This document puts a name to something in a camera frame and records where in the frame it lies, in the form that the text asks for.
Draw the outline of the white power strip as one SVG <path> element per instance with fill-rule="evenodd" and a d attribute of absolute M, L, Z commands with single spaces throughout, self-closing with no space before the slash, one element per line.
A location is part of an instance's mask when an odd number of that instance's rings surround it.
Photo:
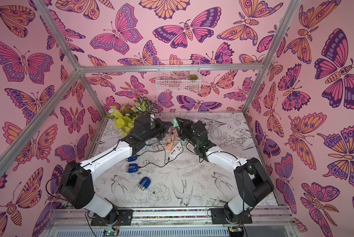
<path fill-rule="evenodd" d="M 175 160 L 179 155 L 184 152 L 184 147 L 178 144 L 169 154 L 169 161 Z"/>

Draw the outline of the blue clip bottom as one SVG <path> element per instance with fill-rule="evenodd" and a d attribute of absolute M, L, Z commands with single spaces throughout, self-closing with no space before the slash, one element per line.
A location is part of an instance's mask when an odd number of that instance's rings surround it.
<path fill-rule="evenodd" d="M 151 184 L 151 180 L 148 177 L 144 177 L 141 179 L 141 181 L 138 183 L 138 188 L 141 190 L 147 189 Z"/>

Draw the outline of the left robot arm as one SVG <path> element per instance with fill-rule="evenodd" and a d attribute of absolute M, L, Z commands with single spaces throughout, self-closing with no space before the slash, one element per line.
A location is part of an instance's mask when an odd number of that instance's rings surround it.
<path fill-rule="evenodd" d="M 96 193 L 95 180 L 117 163 L 136 155 L 148 140 L 163 138 L 172 126 L 172 122 L 151 115 L 136 118 L 134 128 L 112 148 L 80 163 L 68 163 L 61 176 L 58 192 L 75 209 L 93 212 L 105 225 L 117 223 L 118 207 Z"/>

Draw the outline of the orange power strip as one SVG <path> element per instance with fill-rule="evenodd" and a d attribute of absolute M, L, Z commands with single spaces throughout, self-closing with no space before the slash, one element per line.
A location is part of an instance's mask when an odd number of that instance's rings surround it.
<path fill-rule="evenodd" d="M 165 150 L 167 152 L 171 152 L 173 150 L 176 137 L 177 137 L 177 130 L 173 128 L 171 129 L 169 135 L 167 136 L 167 141 L 165 144 Z"/>

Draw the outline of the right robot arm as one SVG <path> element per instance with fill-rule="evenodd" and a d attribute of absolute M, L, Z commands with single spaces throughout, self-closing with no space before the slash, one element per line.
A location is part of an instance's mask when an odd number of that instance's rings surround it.
<path fill-rule="evenodd" d="M 191 144 L 200 159 L 233 173 L 238 195 L 224 205 L 227 222 L 240 222 L 243 216 L 249 218 L 252 209 L 274 191 L 274 185 L 258 159 L 239 158 L 221 149 L 209 140 L 205 123 L 175 118 L 173 124 L 179 138 Z"/>

